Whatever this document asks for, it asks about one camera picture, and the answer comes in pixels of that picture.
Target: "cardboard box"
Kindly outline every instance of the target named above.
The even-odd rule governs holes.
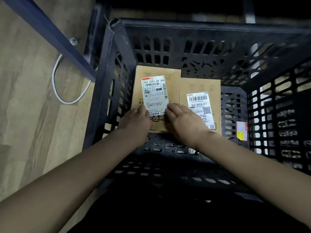
[[[131,109],[138,108],[141,104],[144,103],[141,79],[146,77],[154,77],[162,75],[165,76],[165,84],[167,88],[169,102],[179,103],[181,70],[150,67],[150,66],[136,66]],[[164,119],[165,115],[152,116],[150,132],[152,132],[152,130],[154,130],[155,132],[167,131]]]
[[[208,92],[215,131],[221,134],[220,80],[181,78],[179,103],[188,107],[187,94]]]

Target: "wooden floor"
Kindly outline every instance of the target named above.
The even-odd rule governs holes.
[[[83,53],[94,0],[34,0]],[[0,0],[0,201],[82,150],[94,84],[74,105],[55,97],[51,72],[59,55]],[[88,80],[64,60],[56,88],[75,100]],[[93,193],[62,230],[76,224]]]

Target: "barcode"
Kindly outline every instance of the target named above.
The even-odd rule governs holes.
[[[167,90],[166,90],[166,85],[165,83],[162,84],[162,87],[163,87],[163,93],[164,93],[164,98],[167,99]]]
[[[147,83],[147,84],[144,84],[145,87],[150,87],[150,86],[157,86],[157,85],[160,85],[160,83]]]
[[[207,100],[207,96],[189,97],[189,101],[202,101],[202,100]]]
[[[211,107],[203,107],[204,114],[211,114]]]

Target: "qr code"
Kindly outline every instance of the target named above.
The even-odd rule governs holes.
[[[203,107],[204,114],[211,114],[211,107]]]

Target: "plastic basket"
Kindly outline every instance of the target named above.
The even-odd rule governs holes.
[[[131,107],[137,65],[221,80],[223,136],[311,174],[311,30],[228,23],[113,19],[106,28],[84,149],[118,126]],[[249,141],[236,138],[248,122]],[[150,134],[109,177],[203,187],[246,187],[170,134]]]

